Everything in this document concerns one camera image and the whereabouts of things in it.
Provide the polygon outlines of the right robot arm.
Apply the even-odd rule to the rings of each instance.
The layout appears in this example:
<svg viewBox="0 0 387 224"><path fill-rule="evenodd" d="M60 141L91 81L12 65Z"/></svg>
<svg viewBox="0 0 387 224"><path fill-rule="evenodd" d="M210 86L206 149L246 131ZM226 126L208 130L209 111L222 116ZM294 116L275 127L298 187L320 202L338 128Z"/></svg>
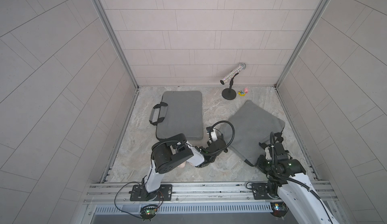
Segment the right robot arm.
<svg viewBox="0 0 387 224"><path fill-rule="evenodd" d="M302 164L291 159L281 143L260 143L260 147L271 156L268 160L265 154L260 155L256 164L268 178L271 198L281 199L300 224L338 223L315 191Z"/></svg>

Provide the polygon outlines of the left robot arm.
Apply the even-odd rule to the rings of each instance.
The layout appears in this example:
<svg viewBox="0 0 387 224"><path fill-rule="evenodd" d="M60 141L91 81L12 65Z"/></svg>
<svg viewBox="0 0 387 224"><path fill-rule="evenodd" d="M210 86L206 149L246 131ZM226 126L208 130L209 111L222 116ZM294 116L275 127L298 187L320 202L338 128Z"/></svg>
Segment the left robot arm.
<svg viewBox="0 0 387 224"><path fill-rule="evenodd" d="M226 142L221 136L210 142L207 148L192 146L180 133L152 146L150 173L141 187L141 195L148 201L158 196L164 175L181 164L190 163L204 168L213 163L222 152L228 152L233 137Z"/></svg>

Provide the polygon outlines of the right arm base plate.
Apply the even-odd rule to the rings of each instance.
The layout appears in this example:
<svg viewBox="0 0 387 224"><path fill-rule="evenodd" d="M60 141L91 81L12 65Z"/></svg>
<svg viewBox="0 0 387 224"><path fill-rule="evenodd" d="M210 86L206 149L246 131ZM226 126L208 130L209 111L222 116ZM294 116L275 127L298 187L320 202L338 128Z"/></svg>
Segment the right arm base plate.
<svg viewBox="0 0 387 224"><path fill-rule="evenodd" d="M251 190L253 192L254 200L273 200L276 199L272 197L267 190L267 185L265 183L252 183Z"/></svg>

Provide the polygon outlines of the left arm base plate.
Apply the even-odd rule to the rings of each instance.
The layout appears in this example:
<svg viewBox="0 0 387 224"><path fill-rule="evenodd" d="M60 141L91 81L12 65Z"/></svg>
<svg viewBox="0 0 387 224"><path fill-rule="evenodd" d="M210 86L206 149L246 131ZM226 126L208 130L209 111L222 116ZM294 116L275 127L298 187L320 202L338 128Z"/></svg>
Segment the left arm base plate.
<svg viewBox="0 0 387 224"><path fill-rule="evenodd" d="M134 185L130 201L171 201L172 185L162 184L158 190L148 192L142 185Z"/></svg>

